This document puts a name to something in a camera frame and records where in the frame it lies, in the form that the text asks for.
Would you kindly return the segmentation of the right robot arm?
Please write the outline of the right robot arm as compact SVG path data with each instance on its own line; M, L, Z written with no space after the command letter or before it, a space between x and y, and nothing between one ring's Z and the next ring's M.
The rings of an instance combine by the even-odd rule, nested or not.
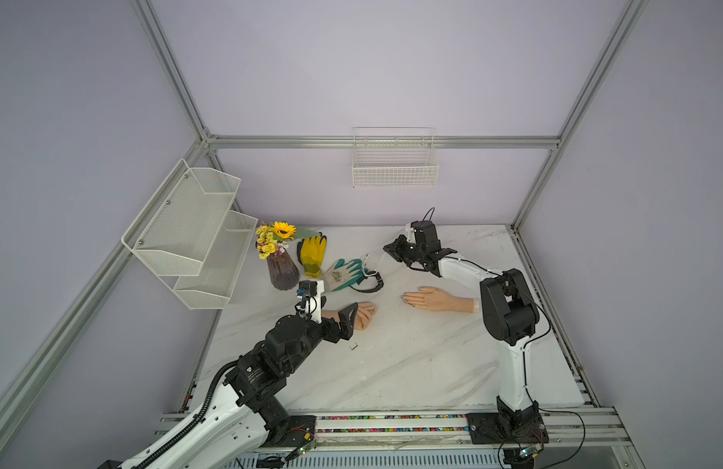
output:
M540 310L523 273L496 273L463 258L442 246L430 220L412 222L383 250L414 271L456 281L480 294L483 323L498 342L501 384L496 403L502 431L516 432L537 422L539 404L531 393L529 354Z

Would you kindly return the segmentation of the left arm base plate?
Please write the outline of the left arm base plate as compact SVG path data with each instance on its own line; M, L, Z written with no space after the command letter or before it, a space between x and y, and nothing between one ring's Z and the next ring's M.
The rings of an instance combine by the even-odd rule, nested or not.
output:
M306 442L307 435L316 432L317 417L315 415L291 415L289 419L269 433L264 446L267 448L297 448Z

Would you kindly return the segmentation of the white wrist watch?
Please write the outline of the white wrist watch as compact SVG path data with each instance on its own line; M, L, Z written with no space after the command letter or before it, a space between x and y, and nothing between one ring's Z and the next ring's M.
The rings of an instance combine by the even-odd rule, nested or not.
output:
M375 277L378 272L377 269L374 269L371 266L371 263L369 263L369 254L365 254L365 257L363 258L363 275L365 277Z

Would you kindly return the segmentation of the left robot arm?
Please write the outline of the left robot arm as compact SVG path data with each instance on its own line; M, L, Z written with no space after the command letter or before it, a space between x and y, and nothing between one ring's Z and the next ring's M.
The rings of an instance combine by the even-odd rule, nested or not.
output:
M215 373L194 414L138 455L105 468L221 468L283 437L290 415L277 393L322 342L353 337L358 311L352 303L318 322L298 314L280 318L251 351Z

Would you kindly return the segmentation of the black wrist watch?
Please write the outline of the black wrist watch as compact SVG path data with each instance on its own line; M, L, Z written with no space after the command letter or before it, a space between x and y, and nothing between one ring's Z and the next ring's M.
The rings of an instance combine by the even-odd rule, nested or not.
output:
M377 271L364 269L361 277L350 285L353 291L361 294L373 294L381 291L384 287L382 276Z

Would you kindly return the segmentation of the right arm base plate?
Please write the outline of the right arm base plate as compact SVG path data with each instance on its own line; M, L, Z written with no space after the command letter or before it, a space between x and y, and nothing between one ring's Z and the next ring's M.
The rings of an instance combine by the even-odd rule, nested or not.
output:
M547 444L548 435L538 414L508 417L498 412L467 414L467 429L473 445Z

